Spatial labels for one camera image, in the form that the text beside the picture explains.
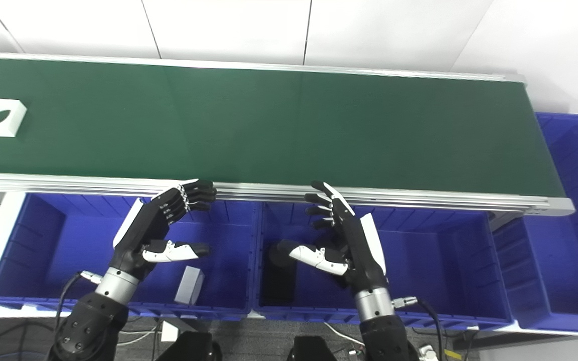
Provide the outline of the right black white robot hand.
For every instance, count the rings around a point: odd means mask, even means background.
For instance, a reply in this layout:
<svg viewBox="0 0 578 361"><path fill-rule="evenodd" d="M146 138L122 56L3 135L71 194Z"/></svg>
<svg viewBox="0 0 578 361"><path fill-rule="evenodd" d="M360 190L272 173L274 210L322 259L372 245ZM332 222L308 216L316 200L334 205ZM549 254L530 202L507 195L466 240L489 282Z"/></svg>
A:
<svg viewBox="0 0 578 361"><path fill-rule="evenodd" d="M306 213L321 216L312 223L313 228L332 229L342 246L317 247L282 239L275 246L279 258L343 277L354 295L387 289L386 271L372 251L381 244L371 215L356 215L345 197L327 182L314 180L311 186L316 192L305 194L305 201L313 204Z"/></svg>

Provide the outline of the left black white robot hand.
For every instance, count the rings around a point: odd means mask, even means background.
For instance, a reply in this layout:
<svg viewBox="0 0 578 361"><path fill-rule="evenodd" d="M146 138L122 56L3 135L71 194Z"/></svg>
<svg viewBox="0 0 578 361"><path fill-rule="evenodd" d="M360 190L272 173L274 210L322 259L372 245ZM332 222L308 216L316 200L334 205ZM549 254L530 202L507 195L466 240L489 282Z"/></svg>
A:
<svg viewBox="0 0 578 361"><path fill-rule="evenodd" d="M167 239L170 226L191 211L208 211L216 200L213 182L190 179L148 202L137 200L114 238L109 267L142 282L157 263L195 260L211 252L208 244Z"/></svg>

